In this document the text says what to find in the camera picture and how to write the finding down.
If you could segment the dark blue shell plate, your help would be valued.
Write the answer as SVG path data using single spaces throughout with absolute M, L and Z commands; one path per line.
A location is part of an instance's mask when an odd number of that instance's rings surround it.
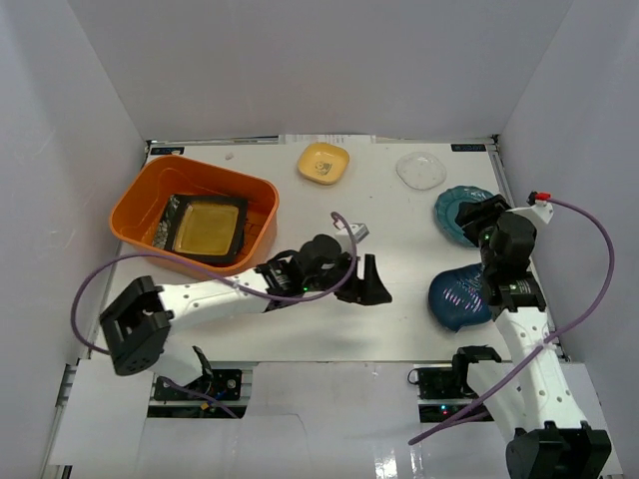
M 491 320 L 491 312 L 483 300 L 481 280 L 480 263 L 442 271 L 432 280 L 427 303 L 440 326 L 459 332 Z

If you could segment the yellow and black square plate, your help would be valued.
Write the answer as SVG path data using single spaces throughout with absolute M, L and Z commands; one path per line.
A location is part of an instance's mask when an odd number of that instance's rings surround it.
M 244 245 L 246 199 L 173 195 L 163 249 L 211 265 L 231 264 Z

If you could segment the black floral square plate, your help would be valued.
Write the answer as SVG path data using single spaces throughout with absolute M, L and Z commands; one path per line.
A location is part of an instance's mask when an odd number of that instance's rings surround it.
M 172 227 L 177 221 L 178 210 L 184 202 L 184 199 L 184 195 L 169 196 L 152 239 L 153 247 L 165 249 L 168 245 Z

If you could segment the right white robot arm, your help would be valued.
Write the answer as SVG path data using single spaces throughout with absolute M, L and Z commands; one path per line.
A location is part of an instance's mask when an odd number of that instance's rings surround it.
M 463 202 L 455 221 L 480 251 L 482 298 L 503 337 L 513 368 L 474 349 L 452 370 L 460 396 L 479 396 L 504 440 L 512 478 L 598 478 L 612 452 L 608 433 L 595 429 L 577 404 L 554 350 L 549 312 L 530 269 L 537 228 L 553 215 L 535 194 L 526 208 L 511 208 L 501 195 Z

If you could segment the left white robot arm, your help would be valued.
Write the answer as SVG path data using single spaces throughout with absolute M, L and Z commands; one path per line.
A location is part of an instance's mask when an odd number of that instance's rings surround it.
M 173 335 L 238 314 L 267 313 L 320 296 L 362 306 L 392 301 L 376 268 L 327 235 L 298 250 L 283 251 L 238 275 L 186 284 L 157 284 L 148 276 L 132 280 L 100 315 L 108 354 L 119 376 L 150 370 L 169 378 L 188 397 L 211 386 L 210 363 L 196 345 L 184 347 Z

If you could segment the orange plastic bin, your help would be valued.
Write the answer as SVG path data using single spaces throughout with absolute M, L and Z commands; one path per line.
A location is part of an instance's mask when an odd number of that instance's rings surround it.
M 239 257 L 224 266 L 206 265 L 152 245 L 169 197 L 216 195 L 249 202 L 245 243 Z M 277 188 L 263 180 L 186 157 L 167 155 L 149 162 L 114 206 L 110 228 L 119 240 L 130 244 L 148 261 L 160 267 L 204 279 L 209 271 L 222 276 L 239 274 L 267 260 L 278 232 Z

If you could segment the teal scalloped round plate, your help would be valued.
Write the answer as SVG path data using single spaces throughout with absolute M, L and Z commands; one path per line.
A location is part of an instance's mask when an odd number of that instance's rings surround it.
M 434 220 L 440 231 L 453 243 L 474 248 L 455 222 L 461 203 L 479 203 L 493 197 L 493 193 L 476 186 L 456 186 L 441 193 L 434 204 Z

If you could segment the clear glass plate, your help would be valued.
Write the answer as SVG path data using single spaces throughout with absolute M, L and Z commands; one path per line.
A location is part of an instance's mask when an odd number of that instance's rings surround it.
M 395 165 L 399 178 L 411 189 L 431 190 L 441 185 L 447 177 L 443 163 L 428 152 L 412 152 L 402 156 Z

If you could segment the yellow panda square dish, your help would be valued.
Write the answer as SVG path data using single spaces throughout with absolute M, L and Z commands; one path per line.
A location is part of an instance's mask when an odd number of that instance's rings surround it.
M 330 186 L 343 176 L 350 161 L 347 150 L 328 143 L 312 143 L 301 153 L 298 172 L 307 180 Z

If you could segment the white paper sheets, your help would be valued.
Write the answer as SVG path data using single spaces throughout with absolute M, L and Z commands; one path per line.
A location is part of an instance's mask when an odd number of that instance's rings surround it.
M 280 145 L 327 143 L 336 146 L 376 143 L 375 135 L 360 134 L 281 134 Z

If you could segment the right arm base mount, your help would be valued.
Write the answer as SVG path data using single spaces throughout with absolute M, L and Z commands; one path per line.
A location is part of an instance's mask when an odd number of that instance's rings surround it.
M 407 374 L 409 385 L 417 389 L 417 408 L 423 424 L 440 423 L 477 398 L 462 385 L 450 363 L 418 365 Z

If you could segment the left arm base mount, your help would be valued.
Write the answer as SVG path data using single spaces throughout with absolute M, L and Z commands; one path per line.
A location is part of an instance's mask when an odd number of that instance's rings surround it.
M 209 375 L 176 389 L 156 378 L 149 418 L 242 419 L 251 393 L 251 374 L 237 368 L 214 368 Z

